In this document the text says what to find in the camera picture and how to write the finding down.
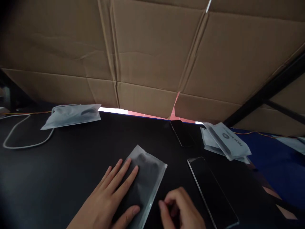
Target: black table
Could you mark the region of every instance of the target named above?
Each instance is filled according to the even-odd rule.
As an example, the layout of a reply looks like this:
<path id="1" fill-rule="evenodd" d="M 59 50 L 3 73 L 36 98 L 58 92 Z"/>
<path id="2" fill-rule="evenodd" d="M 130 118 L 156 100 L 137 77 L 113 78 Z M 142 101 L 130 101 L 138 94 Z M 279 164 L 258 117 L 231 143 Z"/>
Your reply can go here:
<path id="1" fill-rule="evenodd" d="M 14 132 L 10 146 L 43 141 L 50 114 L 32 115 Z M 235 210 L 235 228 L 279 228 L 282 215 L 244 163 L 204 150 L 200 125 L 185 124 L 196 146 L 180 147 L 167 120 L 101 112 L 101 121 L 55 129 L 42 146 L 0 147 L 0 216 L 6 228 L 65 229 L 109 165 L 138 144 L 168 164 L 145 228 L 162 228 L 158 200 L 179 186 L 189 193 L 207 228 L 213 228 L 187 159 L 203 156 Z M 0 143 L 24 117 L 0 120 Z"/>

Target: blue cloth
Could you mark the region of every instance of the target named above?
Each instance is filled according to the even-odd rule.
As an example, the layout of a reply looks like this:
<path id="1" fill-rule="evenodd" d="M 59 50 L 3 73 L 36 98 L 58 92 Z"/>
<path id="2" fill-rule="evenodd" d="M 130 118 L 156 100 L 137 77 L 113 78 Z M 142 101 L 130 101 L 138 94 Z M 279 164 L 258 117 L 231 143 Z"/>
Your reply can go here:
<path id="1" fill-rule="evenodd" d="M 299 209 L 305 209 L 305 156 L 276 139 L 258 133 L 238 136 L 252 152 L 249 159 L 280 197 Z"/>

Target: black phone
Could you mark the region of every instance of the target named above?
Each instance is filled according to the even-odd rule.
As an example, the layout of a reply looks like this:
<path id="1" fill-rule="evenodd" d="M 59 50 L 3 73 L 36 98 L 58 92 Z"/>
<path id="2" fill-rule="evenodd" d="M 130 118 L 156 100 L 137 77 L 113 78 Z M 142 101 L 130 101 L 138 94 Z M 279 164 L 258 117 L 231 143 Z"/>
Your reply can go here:
<path id="1" fill-rule="evenodd" d="M 216 229 L 238 225 L 239 220 L 203 157 L 188 159 L 187 163 Z"/>
<path id="2" fill-rule="evenodd" d="M 171 126 L 182 147 L 190 147 L 195 144 L 192 136 L 184 128 L 183 122 L 181 120 L 171 121 Z"/>

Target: smartphone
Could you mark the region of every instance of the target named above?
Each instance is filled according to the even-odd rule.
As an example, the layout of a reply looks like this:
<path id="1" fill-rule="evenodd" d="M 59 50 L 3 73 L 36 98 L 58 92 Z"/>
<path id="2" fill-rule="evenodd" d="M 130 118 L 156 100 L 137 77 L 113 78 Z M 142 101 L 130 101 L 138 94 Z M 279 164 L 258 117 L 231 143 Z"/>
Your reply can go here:
<path id="1" fill-rule="evenodd" d="M 184 128 L 183 122 L 181 120 L 171 121 L 171 126 L 182 147 L 190 147 L 195 144 L 192 136 Z"/>
<path id="2" fill-rule="evenodd" d="M 188 159 L 199 192 L 215 229 L 227 229 L 239 224 L 239 219 L 203 157 Z"/>

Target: frosted plastic bag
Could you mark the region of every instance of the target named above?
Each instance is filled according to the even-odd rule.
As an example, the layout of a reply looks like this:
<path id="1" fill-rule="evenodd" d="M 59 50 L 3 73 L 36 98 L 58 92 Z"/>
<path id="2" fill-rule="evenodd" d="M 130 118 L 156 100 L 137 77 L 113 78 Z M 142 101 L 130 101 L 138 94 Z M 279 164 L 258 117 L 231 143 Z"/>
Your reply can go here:
<path id="1" fill-rule="evenodd" d="M 145 152 L 138 145 L 127 158 L 131 158 L 132 161 L 122 182 L 127 179 L 136 165 L 139 166 L 139 171 L 119 205 L 118 210 L 113 217 L 113 221 L 116 222 L 130 206 L 139 205 L 141 209 L 140 212 L 133 218 L 127 228 L 142 229 L 159 189 L 167 164 Z"/>
<path id="2" fill-rule="evenodd" d="M 217 125 L 208 122 L 203 124 L 230 161 L 252 154 L 248 145 L 222 122 Z"/>
<path id="3" fill-rule="evenodd" d="M 53 107 L 52 114 L 41 130 L 101 120 L 100 104 Z"/>
<path id="4" fill-rule="evenodd" d="M 202 127 L 200 127 L 200 130 L 201 130 L 202 140 L 203 140 L 203 144 L 204 144 L 204 149 L 209 150 L 213 153 L 220 154 L 222 156 L 226 156 L 225 153 L 218 146 L 216 141 L 213 139 L 213 137 L 211 136 L 209 131 Z M 250 161 L 247 156 L 238 157 L 238 158 L 235 158 L 235 160 L 244 162 L 246 164 L 250 164 Z"/>

